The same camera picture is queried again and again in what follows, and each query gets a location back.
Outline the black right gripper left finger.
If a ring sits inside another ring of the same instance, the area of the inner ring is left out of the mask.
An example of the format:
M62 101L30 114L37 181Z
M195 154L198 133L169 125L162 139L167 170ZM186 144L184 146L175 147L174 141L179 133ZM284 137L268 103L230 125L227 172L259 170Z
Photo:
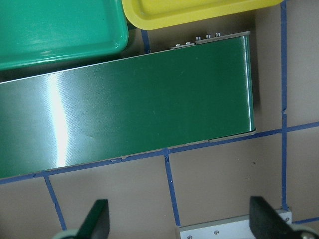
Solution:
M76 234L77 239L107 239L110 233L107 199L96 200Z

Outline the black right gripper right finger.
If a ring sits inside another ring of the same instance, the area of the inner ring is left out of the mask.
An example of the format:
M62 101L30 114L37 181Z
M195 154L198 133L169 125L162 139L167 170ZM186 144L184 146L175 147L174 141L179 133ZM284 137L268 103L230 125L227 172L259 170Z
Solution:
M287 239L292 228L261 196L251 196L249 228L256 239Z

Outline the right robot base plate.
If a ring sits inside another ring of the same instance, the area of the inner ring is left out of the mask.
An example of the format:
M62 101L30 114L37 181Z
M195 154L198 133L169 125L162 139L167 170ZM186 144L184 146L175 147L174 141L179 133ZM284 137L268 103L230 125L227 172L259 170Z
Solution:
M200 223L177 230L178 239L270 239L272 233L268 227L258 226L252 231L250 219L261 209L250 207L249 214L239 217Z

